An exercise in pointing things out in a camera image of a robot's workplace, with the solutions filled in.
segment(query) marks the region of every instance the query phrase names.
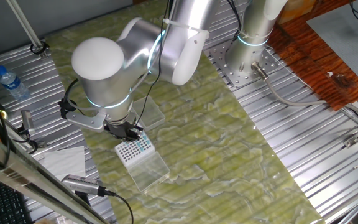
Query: keyboard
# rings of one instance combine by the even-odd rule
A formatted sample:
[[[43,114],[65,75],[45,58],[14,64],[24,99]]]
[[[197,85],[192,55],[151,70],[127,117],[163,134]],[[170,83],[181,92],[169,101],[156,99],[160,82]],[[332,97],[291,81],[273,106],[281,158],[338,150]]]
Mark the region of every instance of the keyboard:
[[[33,223],[25,207],[24,196],[0,183],[0,224]]]

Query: robotic arm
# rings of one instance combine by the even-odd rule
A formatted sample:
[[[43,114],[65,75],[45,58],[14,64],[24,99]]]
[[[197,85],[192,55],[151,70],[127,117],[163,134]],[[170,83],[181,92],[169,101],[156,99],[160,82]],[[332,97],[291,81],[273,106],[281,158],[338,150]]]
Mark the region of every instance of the robotic arm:
[[[66,111],[69,122],[93,131],[109,131],[125,141],[138,139],[142,131],[131,113],[133,86],[144,74],[158,74],[175,85],[184,85],[194,74],[207,31],[218,10],[218,0],[176,0],[168,26],[160,27],[141,18],[130,21],[117,42],[95,37],[82,42],[71,58],[86,97],[98,111],[87,117]],[[252,72],[260,60],[272,27],[287,0],[253,0],[244,16],[242,34],[226,52],[227,64],[237,72]]]

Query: clear plastic box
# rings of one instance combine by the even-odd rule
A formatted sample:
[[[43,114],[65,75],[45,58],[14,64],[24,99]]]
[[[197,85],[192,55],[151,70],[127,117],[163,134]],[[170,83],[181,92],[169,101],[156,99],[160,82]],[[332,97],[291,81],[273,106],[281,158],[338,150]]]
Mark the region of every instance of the clear plastic box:
[[[143,97],[135,101],[132,106],[136,113],[137,119],[139,119],[139,116],[142,113],[145,99],[146,97]],[[139,121],[140,125],[144,128],[145,131],[150,131],[151,129],[157,126],[160,126],[164,122],[165,122],[164,114],[160,111],[158,105],[154,103],[152,97],[148,96],[143,115]]]
[[[127,170],[137,188],[143,193],[147,193],[150,186],[164,181],[170,173],[170,169],[158,152],[147,156],[135,166],[128,167]]]

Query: water bottle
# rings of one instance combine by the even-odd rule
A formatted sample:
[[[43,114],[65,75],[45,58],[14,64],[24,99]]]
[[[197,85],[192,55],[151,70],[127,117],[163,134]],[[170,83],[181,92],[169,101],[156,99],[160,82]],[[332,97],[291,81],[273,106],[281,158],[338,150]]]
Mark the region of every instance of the water bottle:
[[[30,95],[29,89],[24,86],[16,73],[6,70],[2,65],[0,65],[0,84],[17,100],[27,99]]]

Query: glowing blue ring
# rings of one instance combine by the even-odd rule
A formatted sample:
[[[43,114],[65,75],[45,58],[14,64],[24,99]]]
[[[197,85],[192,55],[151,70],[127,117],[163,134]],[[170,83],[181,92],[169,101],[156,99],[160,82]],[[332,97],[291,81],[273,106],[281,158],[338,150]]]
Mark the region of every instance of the glowing blue ring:
[[[147,69],[150,69],[150,66],[152,64],[152,57],[153,57],[154,50],[157,47],[157,44],[160,42],[161,37],[164,35],[164,33],[165,33],[165,30],[162,31],[162,33],[160,35],[158,35],[158,37],[156,38],[152,48],[150,49],[149,59],[147,60]]]
[[[261,43],[261,44],[249,44],[249,43],[243,41],[243,40],[240,38],[240,36],[238,36],[238,39],[239,39],[243,44],[246,44],[246,45],[251,46],[251,47],[262,46],[262,45],[266,44],[267,41],[269,40],[269,39],[267,39],[265,42],[263,42],[263,43]]]
[[[124,100],[122,100],[120,103],[117,103],[116,105],[105,106],[104,108],[106,108],[106,109],[115,108],[116,106],[119,106],[119,105],[123,104],[126,100],[128,100],[128,97],[129,97],[129,95],[127,95],[127,97],[125,97]],[[96,103],[93,103],[88,97],[86,97],[86,98],[88,99],[88,101],[89,101],[93,106],[95,106],[95,107],[102,107],[102,106],[97,105]]]

